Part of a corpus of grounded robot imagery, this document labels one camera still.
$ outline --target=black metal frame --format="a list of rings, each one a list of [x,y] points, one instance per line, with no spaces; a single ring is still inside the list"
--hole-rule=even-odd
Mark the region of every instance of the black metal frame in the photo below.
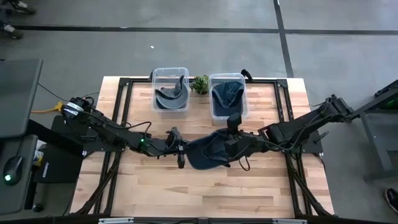
[[[277,103],[277,111],[278,111],[278,117],[279,121],[282,122],[284,121],[284,111],[282,107],[282,100],[280,97],[280,88],[283,88],[285,100],[286,100],[286,105],[287,105],[287,114],[289,117],[289,120],[293,120],[293,110],[292,110],[292,104],[290,101],[290,95],[289,95],[289,87],[287,84],[286,79],[259,79],[259,80],[253,80],[253,78],[248,75],[248,78],[246,79],[247,84],[255,83],[255,84],[270,84],[273,85],[274,87],[274,92],[275,92],[275,98],[276,98],[276,103]],[[127,86],[127,95],[126,95],[126,100],[124,103],[124,108],[123,108],[123,114],[122,114],[122,119],[121,119],[121,124],[125,124],[127,122],[127,114],[130,108],[130,100],[131,100],[131,95],[132,95],[132,88],[134,83],[150,83],[152,80],[152,75],[149,78],[120,78],[119,79],[119,85],[118,85],[118,92],[116,95],[116,100],[115,100],[115,105],[113,109],[113,115],[112,115],[112,120],[114,122],[117,121],[118,114],[119,114],[119,109],[120,109],[120,102],[122,98],[122,93],[123,93],[123,88]],[[109,159],[111,157],[112,152],[105,152],[105,157],[104,157],[104,162],[103,162],[103,167],[101,171],[101,177],[100,177],[100,183],[104,181],[106,175],[107,175],[107,170],[109,166]],[[117,163],[117,168],[119,166],[119,161],[121,159],[121,152],[115,152],[115,158],[114,162]],[[299,178],[301,178],[302,182],[306,185],[305,182],[305,173],[304,173],[304,168],[303,168],[303,162],[301,159],[301,156],[299,154],[296,154],[296,161],[297,161],[297,173]],[[288,172],[288,177],[289,177],[289,185],[290,185],[290,193],[292,196],[292,203],[293,203],[293,210],[294,210],[294,215],[295,217],[297,215],[302,215],[301,209],[299,207],[299,199],[297,197],[297,189],[295,186],[295,170],[293,170],[292,166],[289,164],[292,164],[292,155],[289,152],[285,152],[285,160],[287,164],[287,172]],[[112,211],[112,206],[113,206],[113,198],[114,198],[114,191],[115,191],[115,186],[116,186],[116,181],[117,181],[117,175],[118,173],[115,172],[113,175],[111,182],[110,182],[110,188],[109,188],[109,194],[108,194],[108,199],[106,202],[105,210],[103,213],[110,215]],[[95,203],[95,208],[94,208],[94,213],[98,214],[100,213],[101,210],[101,202],[102,202],[102,193],[100,193],[98,200]],[[304,196],[304,202],[305,202],[305,211],[307,215],[312,214],[312,209],[310,205],[309,199],[307,199]],[[249,220],[254,220],[254,222],[258,219],[237,219],[237,220],[242,220],[242,221],[249,221]]]

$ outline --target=computer mouse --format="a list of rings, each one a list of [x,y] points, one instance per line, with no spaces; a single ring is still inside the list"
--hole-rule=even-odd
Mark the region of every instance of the computer mouse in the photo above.
[[[2,174],[6,185],[16,185],[21,180],[23,160],[22,156],[14,156],[8,159]]]

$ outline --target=fabric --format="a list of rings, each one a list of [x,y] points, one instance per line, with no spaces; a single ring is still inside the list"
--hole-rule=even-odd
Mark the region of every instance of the fabric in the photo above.
[[[244,85],[231,81],[214,86],[211,91],[213,97],[213,109],[215,116],[231,116],[243,112],[242,95]]]
[[[174,88],[155,90],[157,106],[161,109],[184,108],[188,100],[188,87],[183,83],[182,75]]]
[[[198,170],[207,170],[228,165],[229,155],[224,146],[227,139],[227,129],[224,128],[188,143],[185,150],[191,166]]]

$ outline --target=gray floor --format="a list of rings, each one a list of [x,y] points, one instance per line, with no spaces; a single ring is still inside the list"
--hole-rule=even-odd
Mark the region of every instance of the gray floor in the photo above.
[[[31,0],[39,8],[32,17],[12,21],[27,25],[117,27],[277,28],[270,0]],[[287,29],[393,30],[395,0],[280,0]],[[396,35],[288,35],[294,76],[304,78],[312,105],[335,93],[354,109],[375,91],[398,79]],[[96,92],[104,75],[148,75],[157,67],[187,67],[192,75],[238,72],[255,77],[286,77],[278,34],[209,34],[154,32],[26,31],[22,40],[0,36],[0,58],[44,59],[41,84],[64,98]],[[38,88],[35,110],[58,100]],[[50,126],[52,115],[33,115]],[[359,120],[328,124],[321,131],[326,175],[333,206],[345,218],[398,221],[385,203],[385,187],[397,180],[367,184],[363,176],[377,164]],[[30,211],[0,217],[61,214],[73,185],[39,189],[42,213]]]

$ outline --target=butcher block tabletop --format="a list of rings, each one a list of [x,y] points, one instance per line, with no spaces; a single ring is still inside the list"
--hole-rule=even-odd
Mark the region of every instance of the butcher block tabletop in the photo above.
[[[120,77],[104,77],[97,110],[111,118]],[[308,113],[304,80],[288,78],[294,117]],[[173,118],[152,111],[151,84],[135,83],[127,121],[132,125],[151,121],[148,130],[155,138],[166,138],[166,131],[178,127],[183,138],[194,140],[225,126],[213,124],[209,96],[190,92],[189,109],[184,117]],[[247,84],[249,117],[239,129],[256,132],[268,124],[279,122],[274,87]],[[118,123],[124,108],[123,92]],[[134,128],[144,131],[145,125]],[[94,152],[81,166],[73,196],[71,212],[89,199],[98,185],[103,152]],[[286,162],[279,152],[256,153],[248,158],[251,170],[244,171],[239,163],[231,168],[195,170],[186,159],[184,169],[177,167],[175,156],[147,157],[126,150],[122,154],[114,193],[114,217],[211,217],[211,218],[292,218],[294,217]],[[325,170],[319,158],[302,157],[308,188],[324,208],[333,213]],[[297,187],[300,208],[304,210],[302,192]],[[106,204],[105,189],[101,211]]]

